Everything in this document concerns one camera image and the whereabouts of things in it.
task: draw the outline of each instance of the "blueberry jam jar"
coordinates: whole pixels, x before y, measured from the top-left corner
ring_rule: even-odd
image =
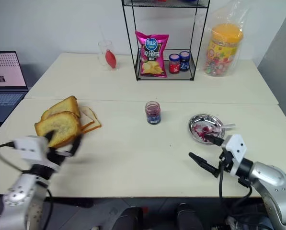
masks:
[[[147,122],[152,125],[156,125],[161,121],[161,109],[157,102],[147,102],[145,106],[145,112],[147,116]]]
[[[180,54],[180,71],[188,71],[190,66],[190,53],[182,51]]]

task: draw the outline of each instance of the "blue jar lid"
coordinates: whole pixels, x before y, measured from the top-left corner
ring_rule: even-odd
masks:
[[[189,60],[190,59],[190,53],[189,52],[187,52],[187,51],[182,51],[182,52],[180,52],[180,59],[181,60]]]
[[[171,54],[170,55],[170,61],[179,61],[179,60],[180,60],[179,54]]]

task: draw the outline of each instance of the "pink chip bag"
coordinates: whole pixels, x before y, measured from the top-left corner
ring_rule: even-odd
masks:
[[[142,45],[140,51],[141,75],[166,78],[163,51],[166,47],[169,35],[144,35],[138,31],[135,31],[135,34],[137,35],[138,42]]]

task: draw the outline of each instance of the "yellow lid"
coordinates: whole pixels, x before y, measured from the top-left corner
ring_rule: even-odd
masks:
[[[243,32],[234,24],[218,24],[212,28],[212,39],[220,42],[238,43],[243,39]]]

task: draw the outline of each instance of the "black cable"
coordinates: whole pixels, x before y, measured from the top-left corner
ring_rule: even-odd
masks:
[[[14,142],[11,141],[11,142],[8,142],[8,143],[0,145],[0,148],[2,148],[2,147],[12,147],[12,148],[14,148],[15,146],[14,146]],[[2,162],[4,162],[5,164],[9,165],[11,168],[13,168],[13,169],[15,169],[17,171],[22,172],[22,170],[20,168],[18,168],[16,165],[14,165],[11,162],[9,162],[7,159],[5,159],[3,156],[1,156],[1,154],[0,154],[0,160]],[[47,192],[49,193],[50,208],[49,208],[49,213],[48,213],[48,216],[47,216],[47,219],[46,219],[46,222],[45,222],[43,230],[46,230],[46,228],[47,228],[47,226],[49,224],[50,218],[52,216],[52,212],[53,212],[53,197],[52,197],[52,194],[51,194],[49,189],[47,189]]]
[[[5,144],[2,144],[2,145],[0,145],[0,148],[1,147],[12,147],[12,148],[14,148],[15,146],[14,146],[14,143],[11,141],[11,142],[8,142],[8,143],[5,143]],[[5,159],[3,156],[1,156],[1,154],[0,154],[0,160],[2,161],[2,162],[4,162],[5,164],[7,164],[7,165],[9,165],[11,168],[13,168],[13,169],[15,169],[15,170],[17,170],[17,171],[22,171],[20,168],[18,168],[16,165],[14,165],[14,164],[12,164],[11,162],[9,162],[7,159]]]
[[[257,227],[259,229],[267,229],[267,230],[273,230],[272,228],[266,226],[266,225],[263,225],[263,224],[255,224],[255,223],[251,223],[251,222],[247,222],[247,221],[244,221],[244,220],[241,220],[241,217],[245,217],[246,215],[234,215],[230,212],[229,208],[226,206],[225,204],[225,201],[224,201],[224,198],[223,198],[223,179],[224,179],[224,169],[225,169],[225,166],[224,165],[221,165],[220,166],[220,177],[219,177],[219,186],[218,186],[218,189],[219,189],[219,199],[220,199],[220,203],[222,205],[222,208],[224,209],[224,211],[231,217],[235,218],[235,220],[241,224],[246,224],[246,225],[249,225],[249,226],[253,226],[253,227]]]
[[[49,189],[47,189],[47,192],[49,193],[50,208],[49,208],[49,213],[48,213],[45,225],[43,227],[43,230],[47,229],[51,215],[52,215],[52,212],[53,212],[53,197],[52,197],[52,194],[51,194]]]
[[[247,200],[252,194],[252,187],[249,186],[249,192],[247,195],[243,196],[241,199],[238,199],[236,202],[234,202],[231,206],[231,210],[233,211],[237,206],[239,206],[241,203],[243,203],[245,200]]]

